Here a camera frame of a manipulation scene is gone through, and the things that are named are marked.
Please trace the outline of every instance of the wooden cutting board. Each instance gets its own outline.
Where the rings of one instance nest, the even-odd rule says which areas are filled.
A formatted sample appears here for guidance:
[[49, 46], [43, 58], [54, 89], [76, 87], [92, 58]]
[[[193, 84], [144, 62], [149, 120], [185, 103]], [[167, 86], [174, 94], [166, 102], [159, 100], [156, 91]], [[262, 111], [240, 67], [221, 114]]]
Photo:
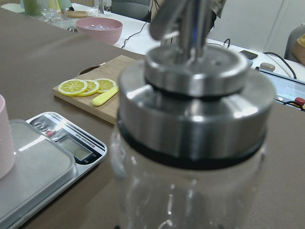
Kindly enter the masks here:
[[[118, 83], [120, 73], [136, 60], [126, 57], [118, 56], [115, 59], [101, 65], [100, 67], [92, 70], [91, 72], [79, 75], [75, 79], [82, 80], [95, 80], [98, 78], [112, 79]], [[119, 108], [119, 95], [116, 94], [102, 106], [93, 106], [91, 100], [100, 94], [93, 94], [90, 96], [65, 96], [59, 93], [58, 86], [53, 88], [53, 94], [56, 97], [63, 99], [64, 101], [73, 104], [101, 119], [106, 120], [112, 124], [116, 123], [117, 110]]]
[[88, 18], [90, 16], [87, 15], [86, 11], [71, 11], [68, 10], [67, 12], [67, 17], [68, 18]]

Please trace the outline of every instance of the red button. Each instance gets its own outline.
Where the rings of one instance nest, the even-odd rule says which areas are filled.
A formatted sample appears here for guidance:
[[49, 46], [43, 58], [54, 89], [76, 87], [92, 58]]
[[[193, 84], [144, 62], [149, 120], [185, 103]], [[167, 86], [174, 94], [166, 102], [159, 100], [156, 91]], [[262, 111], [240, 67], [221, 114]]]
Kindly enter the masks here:
[[297, 103], [300, 104], [301, 106], [304, 106], [304, 104], [305, 104], [305, 99], [302, 99], [302, 98], [300, 98], [300, 97], [297, 97], [297, 98], [295, 99], [295, 102], [297, 102]]
[[55, 132], [52, 131], [52, 130], [48, 130], [48, 131], [46, 132], [46, 135], [47, 135], [48, 137], [51, 137], [51, 136], [53, 136], [54, 134], [55, 134]]

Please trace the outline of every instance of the pink bowl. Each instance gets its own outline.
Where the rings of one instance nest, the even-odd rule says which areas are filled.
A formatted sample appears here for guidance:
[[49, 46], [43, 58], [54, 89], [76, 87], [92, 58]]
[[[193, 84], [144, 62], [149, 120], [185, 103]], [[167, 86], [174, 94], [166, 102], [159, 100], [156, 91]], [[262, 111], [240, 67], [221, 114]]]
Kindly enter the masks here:
[[[91, 29], [98, 25], [109, 27], [109, 30]], [[82, 18], [76, 21], [77, 31], [88, 34], [93, 39], [102, 41], [104, 43], [114, 45], [120, 38], [123, 24], [120, 21], [110, 18]]]

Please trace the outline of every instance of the lemon slice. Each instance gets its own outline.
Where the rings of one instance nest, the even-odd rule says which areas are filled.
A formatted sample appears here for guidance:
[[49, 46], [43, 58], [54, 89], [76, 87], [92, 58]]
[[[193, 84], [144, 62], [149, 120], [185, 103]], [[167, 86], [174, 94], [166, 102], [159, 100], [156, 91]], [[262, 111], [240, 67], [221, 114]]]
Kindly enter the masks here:
[[100, 88], [97, 93], [104, 93], [116, 86], [116, 82], [111, 79], [100, 78], [96, 79], [95, 81], [99, 82], [100, 84]]
[[88, 83], [84, 80], [71, 79], [59, 84], [58, 91], [67, 96], [73, 96], [86, 91]]
[[95, 81], [95, 80], [85, 80], [88, 84], [88, 87], [86, 89], [85, 92], [77, 94], [77, 96], [88, 96], [88, 95], [92, 95], [94, 93], [96, 93], [99, 88], [100, 88], [100, 84], [99, 82]]

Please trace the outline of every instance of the brown table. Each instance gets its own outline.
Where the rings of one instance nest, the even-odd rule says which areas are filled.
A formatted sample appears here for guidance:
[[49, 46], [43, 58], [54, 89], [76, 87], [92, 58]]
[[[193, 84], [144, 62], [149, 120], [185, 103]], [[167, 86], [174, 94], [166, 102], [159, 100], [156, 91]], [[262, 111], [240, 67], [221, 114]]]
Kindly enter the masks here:
[[[0, 8], [0, 94], [10, 119], [54, 111], [109, 145], [112, 125], [52, 94], [52, 87], [121, 54], [142, 56]], [[274, 103], [265, 175], [245, 229], [305, 228], [305, 114]], [[118, 224], [109, 157], [22, 228], [113, 229]]]

